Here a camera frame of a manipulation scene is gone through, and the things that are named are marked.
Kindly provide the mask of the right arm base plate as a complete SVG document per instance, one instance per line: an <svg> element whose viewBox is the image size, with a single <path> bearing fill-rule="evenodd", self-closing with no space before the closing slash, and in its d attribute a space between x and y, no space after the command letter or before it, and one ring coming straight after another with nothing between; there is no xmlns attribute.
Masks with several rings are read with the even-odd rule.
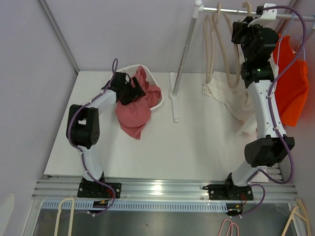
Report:
<svg viewBox="0 0 315 236"><path fill-rule="evenodd" d="M242 196L246 200L253 200L252 188L249 186L235 186L228 184L209 184L202 187L206 190L210 200L232 200L240 201Z"/></svg>

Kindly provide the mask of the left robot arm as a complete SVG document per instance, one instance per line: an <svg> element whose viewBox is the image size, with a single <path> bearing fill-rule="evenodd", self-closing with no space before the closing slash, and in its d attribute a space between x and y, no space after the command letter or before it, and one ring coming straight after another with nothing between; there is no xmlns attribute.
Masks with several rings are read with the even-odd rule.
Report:
<svg viewBox="0 0 315 236"><path fill-rule="evenodd" d="M100 137L99 115L120 102L128 105L145 96L138 79L124 72L113 73L100 93L84 105L73 104L69 108L66 137L81 156L89 192L95 197L105 194L106 185L101 181L103 170L96 155L95 145Z"/></svg>

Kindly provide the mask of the light blue wire hanger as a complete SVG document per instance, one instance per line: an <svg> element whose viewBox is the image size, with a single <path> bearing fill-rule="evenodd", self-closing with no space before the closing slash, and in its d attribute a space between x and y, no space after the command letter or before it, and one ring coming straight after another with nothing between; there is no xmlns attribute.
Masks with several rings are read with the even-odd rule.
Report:
<svg viewBox="0 0 315 236"><path fill-rule="evenodd" d="M286 67L296 55L298 55L297 61L306 59L305 46L301 47L303 28L300 23L294 23L291 19L279 36L280 39L273 54L276 65Z"/></svg>

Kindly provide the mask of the white t shirt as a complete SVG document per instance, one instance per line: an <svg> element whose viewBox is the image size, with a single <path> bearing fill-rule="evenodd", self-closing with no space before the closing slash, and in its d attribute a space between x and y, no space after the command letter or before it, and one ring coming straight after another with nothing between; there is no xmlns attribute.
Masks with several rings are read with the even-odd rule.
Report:
<svg viewBox="0 0 315 236"><path fill-rule="evenodd" d="M203 85L203 94L226 106L228 111L242 123L238 134L256 134L258 138L276 137L279 130L279 114L274 87L269 80L253 82L247 88L241 82L230 88L228 82L239 81L236 75L213 71L209 84Z"/></svg>

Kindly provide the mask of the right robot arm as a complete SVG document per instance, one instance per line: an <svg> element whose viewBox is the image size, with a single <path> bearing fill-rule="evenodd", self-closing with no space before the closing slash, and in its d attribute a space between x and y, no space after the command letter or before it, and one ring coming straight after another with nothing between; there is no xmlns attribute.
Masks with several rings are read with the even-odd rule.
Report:
<svg viewBox="0 0 315 236"><path fill-rule="evenodd" d="M257 122L257 139L245 146L245 161L230 173L224 183L224 194L230 199L237 198L258 174L264 174L276 184L287 184L291 180L279 181L270 177L264 167L281 163L291 157L295 145L293 137L288 137L281 123L275 99L275 71L271 63L272 52L279 40L271 28L256 23L253 17L232 24L232 43L240 45L244 62L241 77L250 95Z"/></svg>

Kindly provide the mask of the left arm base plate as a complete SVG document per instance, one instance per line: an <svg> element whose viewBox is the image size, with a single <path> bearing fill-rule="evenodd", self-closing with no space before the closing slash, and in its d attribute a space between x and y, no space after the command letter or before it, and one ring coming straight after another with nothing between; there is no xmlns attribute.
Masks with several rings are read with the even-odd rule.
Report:
<svg viewBox="0 0 315 236"><path fill-rule="evenodd" d="M120 198L122 184L118 182L107 183L115 191L116 198ZM78 198L112 198L113 191L96 182L81 182L77 192Z"/></svg>

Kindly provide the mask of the pink t shirt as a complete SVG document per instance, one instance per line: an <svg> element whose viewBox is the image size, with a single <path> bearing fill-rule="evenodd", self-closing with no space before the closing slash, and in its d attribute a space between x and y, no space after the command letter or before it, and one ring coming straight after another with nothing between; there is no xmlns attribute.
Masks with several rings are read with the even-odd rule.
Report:
<svg viewBox="0 0 315 236"><path fill-rule="evenodd" d="M119 101L115 114L121 129L130 137L139 140L142 130L151 119L152 111L150 108L155 106L161 97L161 89L154 85L151 86L146 81L147 75L142 66L137 68L136 73L132 75L133 77L136 77L146 95L128 105L122 105Z"/></svg>

